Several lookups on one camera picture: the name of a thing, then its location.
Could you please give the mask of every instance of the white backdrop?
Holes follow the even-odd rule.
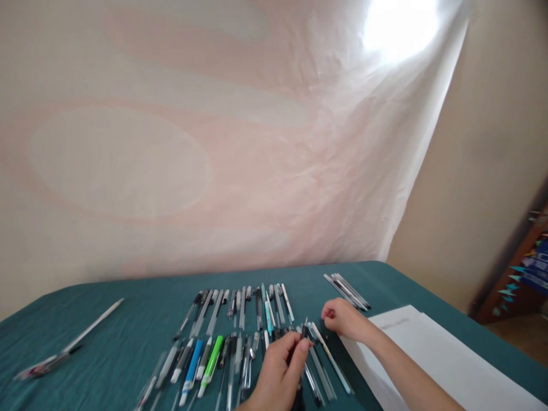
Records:
[[[0,317],[71,284],[384,260],[459,0],[0,9]]]

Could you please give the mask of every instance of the white paper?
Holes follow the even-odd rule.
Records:
[[[466,410],[548,410],[524,388],[474,353],[424,313],[408,305],[371,321]],[[408,410],[374,354],[342,339],[350,356],[385,410]]]

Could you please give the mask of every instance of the green highlighter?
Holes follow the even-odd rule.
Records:
[[[213,351],[211,352],[211,357],[209,357],[209,362],[207,363],[207,367],[205,368],[204,376],[202,377],[202,384],[200,384],[200,390],[198,391],[198,398],[202,398],[204,396],[204,392],[206,391],[207,384],[209,383],[209,380],[211,379],[211,374],[213,374],[213,369],[215,368],[215,364],[217,364],[217,358],[219,358],[219,352],[221,351],[221,346],[223,345],[223,336],[217,337],[217,340],[215,341],[215,346],[213,347]]]

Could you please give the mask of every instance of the table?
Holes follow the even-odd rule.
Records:
[[[548,404],[548,369],[399,271],[384,263],[368,261],[82,284],[43,296],[0,323],[0,410],[131,410],[160,354],[171,347],[172,338],[199,290],[285,283],[296,321],[300,323],[308,316],[319,325],[323,303],[338,296],[322,277],[333,272],[342,274],[368,300],[373,307],[368,316],[411,304]],[[82,341],[83,348],[72,358],[41,379],[11,380],[23,368],[59,352],[121,297],[125,301]],[[233,330],[226,309],[226,305],[221,306],[216,335],[227,335]],[[201,335],[205,335],[211,311]],[[247,304],[247,312],[246,331],[251,333],[256,328],[255,301]],[[188,337],[189,332],[188,327],[183,336]],[[339,398],[326,409],[380,410],[340,340],[330,335],[328,345],[356,395],[346,395],[323,356]],[[255,364],[253,383],[258,372]],[[212,385],[194,409],[215,408],[220,380],[221,373],[217,371]],[[168,388],[158,411],[171,409],[179,384]],[[306,384],[304,393],[307,409],[316,409]]]

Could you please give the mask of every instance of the blue pen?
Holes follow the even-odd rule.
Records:
[[[202,345],[204,342],[198,340],[196,343],[196,348],[194,349],[194,354],[192,354],[192,360],[190,361],[190,367],[188,368],[187,377],[184,380],[183,391],[181,392],[181,401],[179,406],[183,406],[187,401],[188,392],[192,389],[192,384],[194,383],[194,375],[196,374],[196,368],[198,367],[198,360],[202,353]]]
[[[268,306],[268,303],[269,303],[269,299],[268,299],[268,296],[267,296],[267,292],[266,290],[264,289],[264,283],[261,284],[261,293],[263,294],[263,301],[264,301],[264,310],[267,314],[267,328],[268,328],[268,333],[270,335],[272,335],[272,331],[274,331],[274,327],[272,326],[272,320],[270,319],[270,308]]]

